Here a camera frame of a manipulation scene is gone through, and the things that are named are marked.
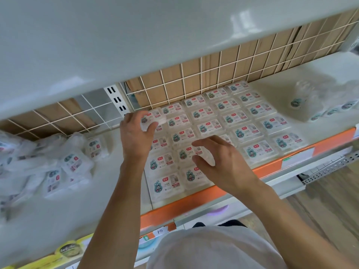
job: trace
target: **person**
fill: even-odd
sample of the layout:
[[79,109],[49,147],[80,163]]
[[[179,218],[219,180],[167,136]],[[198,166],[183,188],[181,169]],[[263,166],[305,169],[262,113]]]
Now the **person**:
[[[134,266],[140,237],[141,177],[158,125],[152,123],[143,132],[140,120],[145,114],[128,113],[120,124],[119,180],[78,269]],[[200,156],[192,158],[209,180],[258,216],[278,251],[244,225],[200,225],[166,235],[147,268],[356,268],[259,180],[232,145],[216,135],[192,145],[212,153],[214,166]]]

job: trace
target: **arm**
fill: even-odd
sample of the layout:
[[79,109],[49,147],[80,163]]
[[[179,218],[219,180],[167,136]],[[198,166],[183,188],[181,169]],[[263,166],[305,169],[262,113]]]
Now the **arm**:
[[78,269],[133,268],[140,239],[141,177],[158,123],[147,132],[140,119],[147,111],[128,113],[120,124],[123,163],[117,185]]
[[245,204],[261,220],[287,266],[291,268],[356,268],[305,224],[275,191],[259,180],[240,153],[218,136],[196,140],[213,155],[215,166],[200,156],[193,161],[222,190]]

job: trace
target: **person's left hand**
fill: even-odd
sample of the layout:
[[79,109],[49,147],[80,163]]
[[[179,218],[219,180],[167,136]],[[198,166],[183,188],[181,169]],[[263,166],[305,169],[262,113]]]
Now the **person's left hand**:
[[119,124],[125,160],[146,161],[148,157],[158,122],[151,123],[146,132],[142,131],[141,118],[147,113],[147,110],[127,113]]

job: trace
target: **black pants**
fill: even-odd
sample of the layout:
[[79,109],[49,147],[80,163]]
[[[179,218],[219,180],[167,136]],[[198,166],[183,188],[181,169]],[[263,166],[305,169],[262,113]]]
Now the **black pants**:
[[[202,222],[197,222],[193,227],[205,227],[206,225]],[[221,225],[218,225],[219,227],[231,227],[231,226],[240,226],[240,227],[246,227],[244,224],[242,224],[238,220],[229,220]]]

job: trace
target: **forearm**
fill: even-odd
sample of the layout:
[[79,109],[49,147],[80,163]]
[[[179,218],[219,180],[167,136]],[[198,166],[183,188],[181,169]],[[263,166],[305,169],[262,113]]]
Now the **forearm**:
[[140,235],[141,177],[144,163],[125,160],[79,269],[133,268]]
[[291,268],[354,268],[332,245],[313,231],[275,191],[258,181],[244,197],[261,220],[283,259]]

